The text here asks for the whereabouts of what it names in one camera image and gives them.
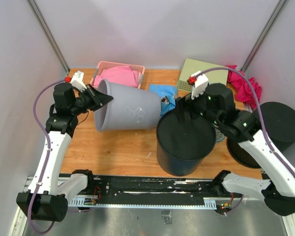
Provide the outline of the grey round bin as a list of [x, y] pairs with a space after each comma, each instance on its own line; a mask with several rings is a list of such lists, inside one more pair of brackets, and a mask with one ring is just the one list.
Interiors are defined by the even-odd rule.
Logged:
[[160, 119], [160, 97], [154, 92], [102, 80], [97, 90], [113, 100], [94, 112], [96, 130], [152, 129]]

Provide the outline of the dark navy round bin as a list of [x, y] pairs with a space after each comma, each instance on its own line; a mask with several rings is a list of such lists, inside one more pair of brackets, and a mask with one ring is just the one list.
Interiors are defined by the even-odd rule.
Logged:
[[184, 112], [180, 123], [173, 110], [158, 122], [156, 129], [159, 166], [168, 174], [182, 177], [193, 173], [202, 160], [214, 149], [215, 129], [202, 117], [191, 119]]

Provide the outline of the light blue perforated basket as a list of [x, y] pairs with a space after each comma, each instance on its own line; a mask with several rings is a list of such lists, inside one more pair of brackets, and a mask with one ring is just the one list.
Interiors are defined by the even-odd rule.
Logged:
[[216, 133], [216, 142], [219, 143], [224, 140], [225, 135], [220, 131], [219, 127], [214, 123], [213, 124], [215, 133]]

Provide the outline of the large black ribbed bin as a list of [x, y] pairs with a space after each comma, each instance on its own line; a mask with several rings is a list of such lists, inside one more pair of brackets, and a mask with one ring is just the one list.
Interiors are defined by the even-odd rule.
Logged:
[[[295, 143], [295, 110], [293, 108], [280, 102], [266, 102], [261, 105], [261, 111], [266, 131], [281, 152]], [[252, 169], [260, 168], [253, 157], [235, 141], [227, 139], [227, 148], [239, 164]]]

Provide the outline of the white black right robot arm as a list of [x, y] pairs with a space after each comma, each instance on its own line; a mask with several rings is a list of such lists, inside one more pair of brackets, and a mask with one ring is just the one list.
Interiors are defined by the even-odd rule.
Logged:
[[249, 153], [268, 176], [254, 179], [222, 170], [212, 181], [217, 196], [238, 193], [263, 200], [281, 216], [295, 213], [295, 168], [270, 140], [261, 119], [236, 108], [231, 89], [217, 83], [208, 85], [197, 97], [190, 93], [178, 97], [174, 113], [180, 122], [191, 115], [215, 124]]

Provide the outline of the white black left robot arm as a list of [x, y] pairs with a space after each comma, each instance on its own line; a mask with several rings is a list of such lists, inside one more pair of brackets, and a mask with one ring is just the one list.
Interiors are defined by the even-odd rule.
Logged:
[[61, 222], [69, 202], [79, 193], [94, 192], [92, 171], [75, 170], [63, 184], [58, 184], [62, 161], [70, 144], [78, 116], [97, 111], [113, 100], [91, 85], [60, 82], [54, 86], [54, 103], [49, 118], [41, 128], [45, 145], [34, 178], [26, 192], [18, 193], [16, 203], [28, 220]]

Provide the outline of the blue cartoon cloth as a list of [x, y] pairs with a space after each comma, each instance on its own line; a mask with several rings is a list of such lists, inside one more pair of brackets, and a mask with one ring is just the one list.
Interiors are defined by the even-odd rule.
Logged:
[[150, 84], [149, 91], [152, 91], [159, 95], [161, 102], [160, 117], [164, 116], [168, 111], [172, 110], [176, 106], [175, 99], [177, 98], [177, 88], [170, 85], [156, 85]]

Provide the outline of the light pink cloth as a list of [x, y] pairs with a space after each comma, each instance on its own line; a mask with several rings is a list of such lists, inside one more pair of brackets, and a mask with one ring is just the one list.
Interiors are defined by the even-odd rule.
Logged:
[[104, 79], [112, 83], [137, 88], [139, 72], [132, 70], [129, 65], [115, 66], [104, 69], [100, 75], [95, 76], [93, 86], [98, 87], [99, 83]]

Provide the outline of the pink perforated basket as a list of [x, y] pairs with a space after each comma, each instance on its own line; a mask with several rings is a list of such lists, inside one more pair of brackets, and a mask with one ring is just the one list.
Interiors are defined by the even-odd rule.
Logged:
[[139, 81], [138, 81], [138, 87], [137, 87], [139, 89], [141, 87], [143, 77], [144, 77], [144, 72], [145, 72], [144, 66], [131, 65], [131, 64], [125, 64], [125, 63], [116, 63], [116, 62], [109, 62], [109, 61], [100, 61], [99, 62], [98, 66], [95, 70], [95, 73], [90, 81], [90, 84], [93, 86], [95, 76], [100, 75], [104, 69], [108, 69], [108, 68], [115, 67], [115, 66], [123, 66], [123, 65], [129, 65], [132, 70], [136, 70], [139, 72]]

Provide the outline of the magenta crumpled cloth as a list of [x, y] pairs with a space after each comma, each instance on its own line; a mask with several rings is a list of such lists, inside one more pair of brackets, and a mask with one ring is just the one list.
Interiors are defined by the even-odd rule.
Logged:
[[[229, 71], [227, 81], [234, 87], [237, 92], [237, 94], [235, 95], [236, 100], [246, 103], [253, 110], [257, 108], [253, 93], [247, 82], [241, 76], [232, 71]], [[256, 93], [258, 102], [260, 102], [262, 87], [257, 82], [255, 82], [254, 77], [251, 77], [249, 79], [249, 82]]]

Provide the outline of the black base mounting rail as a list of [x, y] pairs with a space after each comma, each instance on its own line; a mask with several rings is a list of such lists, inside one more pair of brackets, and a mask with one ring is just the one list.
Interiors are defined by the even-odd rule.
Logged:
[[80, 192], [76, 197], [89, 197], [96, 203], [104, 196], [147, 194], [195, 195], [205, 200], [214, 200], [216, 203], [228, 203], [231, 198], [240, 198], [240, 194], [217, 194], [210, 179], [127, 176], [95, 176], [93, 192]]

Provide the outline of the left aluminium frame post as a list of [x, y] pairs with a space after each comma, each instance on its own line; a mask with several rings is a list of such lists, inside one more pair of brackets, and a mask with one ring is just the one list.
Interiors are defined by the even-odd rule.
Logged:
[[44, 16], [43, 16], [37, 2], [35, 0], [26, 0], [26, 2], [29, 5], [32, 13], [34, 14], [38, 24], [40, 25], [47, 41], [49, 42], [53, 52], [55, 53], [57, 59], [59, 60], [62, 68], [68, 74], [70, 71], [70, 67], [68, 66], [57, 42], [55, 41], [53, 34], [52, 34], [46, 20], [44, 19]]

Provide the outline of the aluminium frame post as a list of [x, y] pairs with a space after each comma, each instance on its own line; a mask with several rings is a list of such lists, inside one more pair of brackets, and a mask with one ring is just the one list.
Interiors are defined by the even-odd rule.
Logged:
[[68, 74], [70, 71], [70, 67], [68, 66], [57, 42], [55, 41], [53, 34], [52, 34], [46, 20], [44, 19], [44, 16], [43, 16], [37, 2], [35, 0], [26, 0], [26, 2], [29, 5], [32, 13], [34, 14], [38, 24], [40, 25], [47, 41], [49, 42], [53, 52], [55, 53], [57, 59], [59, 60], [62, 68]]
[[258, 53], [259, 49], [262, 47], [263, 43], [265, 42], [267, 36], [269, 35], [270, 31], [272, 30], [273, 26], [275, 25], [276, 21], [280, 17], [281, 13], [289, 3], [289, 0], [279, 0], [274, 7], [272, 13], [270, 14], [266, 24], [264, 25], [261, 33], [259, 34], [254, 46], [252, 47], [248, 57], [246, 58], [241, 70], [246, 72], [250, 67], [253, 59], [255, 58], [256, 54]]

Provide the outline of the right aluminium frame post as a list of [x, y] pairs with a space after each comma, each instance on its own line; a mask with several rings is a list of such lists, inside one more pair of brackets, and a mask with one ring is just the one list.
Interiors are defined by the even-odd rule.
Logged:
[[256, 54], [258, 53], [259, 49], [262, 47], [263, 43], [265, 42], [267, 36], [269, 35], [270, 31], [272, 30], [273, 26], [275, 25], [276, 21], [280, 17], [281, 13], [289, 3], [289, 0], [279, 0], [274, 7], [272, 13], [270, 14], [266, 24], [264, 25], [261, 33], [259, 34], [254, 46], [252, 47], [248, 57], [246, 58], [241, 70], [246, 72], [250, 67], [253, 59], [255, 58]]

